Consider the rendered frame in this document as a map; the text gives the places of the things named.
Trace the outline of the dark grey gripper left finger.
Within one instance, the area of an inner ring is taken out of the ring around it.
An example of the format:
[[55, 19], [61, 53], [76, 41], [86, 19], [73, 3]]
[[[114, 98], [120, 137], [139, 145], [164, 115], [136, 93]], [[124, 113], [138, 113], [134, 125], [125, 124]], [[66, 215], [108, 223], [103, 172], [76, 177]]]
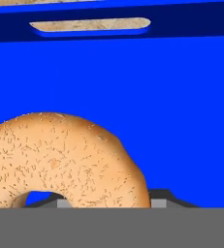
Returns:
[[31, 192], [26, 199], [27, 207], [71, 208], [71, 204], [61, 195], [52, 192]]

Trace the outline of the tan sprinkled doughnut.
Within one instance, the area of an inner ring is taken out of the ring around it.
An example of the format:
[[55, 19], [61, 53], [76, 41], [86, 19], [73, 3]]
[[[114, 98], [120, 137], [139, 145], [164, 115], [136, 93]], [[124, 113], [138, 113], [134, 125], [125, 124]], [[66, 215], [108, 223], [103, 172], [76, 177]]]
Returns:
[[21, 206], [32, 191], [59, 194], [75, 208], [150, 207], [144, 175], [121, 141], [68, 114], [0, 124], [0, 208]]

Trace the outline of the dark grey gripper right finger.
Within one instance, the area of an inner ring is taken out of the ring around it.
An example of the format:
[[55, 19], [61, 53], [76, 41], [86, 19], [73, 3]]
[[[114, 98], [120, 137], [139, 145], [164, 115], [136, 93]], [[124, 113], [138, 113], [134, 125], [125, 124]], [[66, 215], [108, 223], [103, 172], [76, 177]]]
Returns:
[[169, 189], [150, 189], [149, 197], [152, 208], [197, 208], [197, 205], [178, 199]]

